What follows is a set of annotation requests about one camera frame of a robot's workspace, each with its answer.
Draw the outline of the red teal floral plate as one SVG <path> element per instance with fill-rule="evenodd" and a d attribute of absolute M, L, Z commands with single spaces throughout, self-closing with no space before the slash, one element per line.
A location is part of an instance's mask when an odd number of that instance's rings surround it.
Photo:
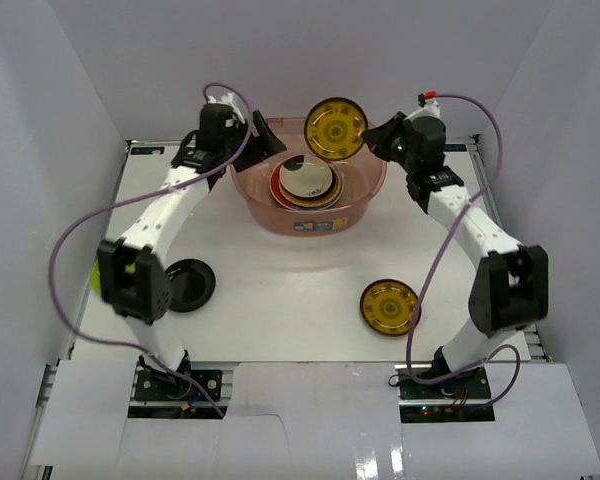
<path fill-rule="evenodd" d="M 291 211 L 320 211 L 334 206 L 344 192 L 344 179 L 341 171 L 331 166 L 332 184 L 329 189 L 313 200 L 301 199 L 289 193 L 280 182 L 282 165 L 279 164 L 269 177 L 269 191 L 274 201 L 284 209 Z"/>

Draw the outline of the cream plate with black patch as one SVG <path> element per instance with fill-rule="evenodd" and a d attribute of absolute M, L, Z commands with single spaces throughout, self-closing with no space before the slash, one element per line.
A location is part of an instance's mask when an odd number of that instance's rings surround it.
<path fill-rule="evenodd" d="M 334 173 L 324 160 L 300 154 L 282 162 L 279 180 L 282 187 L 292 195 L 313 199 L 331 187 Z"/>

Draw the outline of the yellow patterned plate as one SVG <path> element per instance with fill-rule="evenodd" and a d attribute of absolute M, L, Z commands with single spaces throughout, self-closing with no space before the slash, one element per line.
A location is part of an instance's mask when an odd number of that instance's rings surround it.
<path fill-rule="evenodd" d="M 363 147 L 362 133 L 369 128 L 364 110 L 353 100 L 331 97 L 314 105 L 303 127 L 310 152 L 326 161 L 343 161 Z"/>
<path fill-rule="evenodd" d="M 407 284 L 395 279 L 379 279 L 362 292 L 359 312 L 362 321 L 382 336 L 405 336 L 414 324 L 418 303 L 416 292 Z"/>

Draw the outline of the black glossy plate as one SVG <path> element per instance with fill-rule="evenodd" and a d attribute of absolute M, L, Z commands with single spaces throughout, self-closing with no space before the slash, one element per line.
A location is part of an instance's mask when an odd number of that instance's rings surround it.
<path fill-rule="evenodd" d="M 280 193 L 294 206 L 304 209 L 321 209 L 334 203 L 342 191 L 342 180 L 339 174 L 332 174 L 331 186 L 321 195 L 314 198 L 301 198 L 289 192 L 279 181 Z"/>

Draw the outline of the woven bamboo plate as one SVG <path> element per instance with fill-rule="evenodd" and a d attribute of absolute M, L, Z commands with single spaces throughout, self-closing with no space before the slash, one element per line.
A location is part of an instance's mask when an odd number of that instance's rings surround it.
<path fill-rule="evenodd" d="M 313 200 L 301 199 L 291 195 L 282 187 L 279 180 L 272 180 L 270 187 L 274 200 L 284 208 L 307 211 L 324 210 L 333 206 L 339 200 L 343 192 L 343 181 L 339 176 L 336 176 L 329 190 Z"/>

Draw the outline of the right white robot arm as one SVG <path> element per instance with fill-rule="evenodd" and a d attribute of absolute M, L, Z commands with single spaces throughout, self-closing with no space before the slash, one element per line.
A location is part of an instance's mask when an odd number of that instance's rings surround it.
<path fill-rule="evenodd" d="M 433 115 L 397 113 L 361 135 L 377 158 L 400 165 L 407 190 L 422 211 L 447 231 L 475 268 L 469 318 L 416 376 L 441 397 L 452 399 L 508 338 L 544 319 L 549 309 L 549 258 L 540 246 L 525 246 L 504 232 L 471 199 L 461 177 L 445 163 L 446 126 Z"/>

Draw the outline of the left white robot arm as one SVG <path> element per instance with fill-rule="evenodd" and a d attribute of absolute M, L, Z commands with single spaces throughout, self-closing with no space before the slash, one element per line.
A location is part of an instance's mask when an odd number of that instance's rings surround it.
<path fill-rule="evenodd" d="M 125 319 L 148 365 L 160 371 L 156 384 L 168 398 L 185 396 L 192 378 L 183 367 L 187 351 L 165 318 L 173 298 L 164 266 L 168 250 L 227 166 L 245 170 L 285 149 L 262 115 L 242 112 L 233 94 L 209 98 L 198 128 L 170 162 L 161 195 L 117 239 L 98 247 L 101 298 Z"/>

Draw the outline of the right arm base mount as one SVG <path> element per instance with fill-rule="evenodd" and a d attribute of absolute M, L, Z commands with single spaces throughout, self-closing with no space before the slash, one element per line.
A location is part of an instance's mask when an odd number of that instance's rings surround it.
<path fill-rule="evenodd" d="M 422 385 L 398 369 L 388 379 L 397 390 L 402 424 L 494 422 L 491 389 L 484 368 L 436 385 Z"/>

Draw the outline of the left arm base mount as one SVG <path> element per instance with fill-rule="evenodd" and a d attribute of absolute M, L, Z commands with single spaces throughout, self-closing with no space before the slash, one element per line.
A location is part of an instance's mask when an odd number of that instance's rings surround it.
<path fill-rule="evenodd" d="M 228 370 L 194 367 L 184 362 L 179 372 L 200 387 L 159 370 L 140 357 L 130 395 L 128 417 L 149 420 L 221 420 L 228 409 Z"/>

